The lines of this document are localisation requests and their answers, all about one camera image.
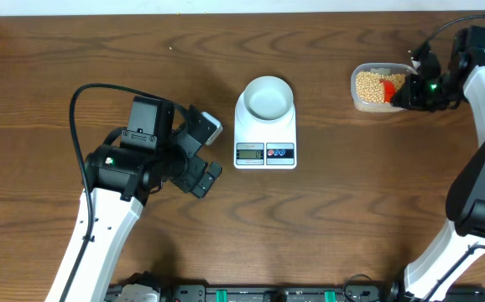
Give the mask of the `red measuring scoop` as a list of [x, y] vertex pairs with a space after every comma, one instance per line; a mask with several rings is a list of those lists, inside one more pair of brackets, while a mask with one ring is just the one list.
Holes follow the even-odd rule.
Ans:
[[396, 88], [392, 81], [380, 79], [379, 82], [383, 85], [383, 101], [390, 103], [396, 94]]

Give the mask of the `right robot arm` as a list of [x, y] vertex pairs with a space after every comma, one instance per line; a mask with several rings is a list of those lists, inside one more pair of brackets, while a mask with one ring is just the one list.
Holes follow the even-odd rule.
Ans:
[[453, 181], [446, 221], [424, 252], [395, 281], [387, 301], [442, 301], [455, 281], [485, 253], [485, 27], [459, 30], [447, 72], [430, 43], [412, 51], [416, 72], [390, 99], [394, 107], [436, 112], [467, 102], [478, 149]]

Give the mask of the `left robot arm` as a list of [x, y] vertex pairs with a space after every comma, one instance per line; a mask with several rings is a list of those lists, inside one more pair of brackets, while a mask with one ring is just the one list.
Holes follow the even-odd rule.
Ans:
[[148, 198], [170, 182], [204, 197], [220, 176], [198, 151], [222, 132], [221, 123], [195, 107], [136, 96], [125, 128], [110, 132], [83, 159], [84, 190], [71, 240], [49, 301], [102, 301], [124, 243]]

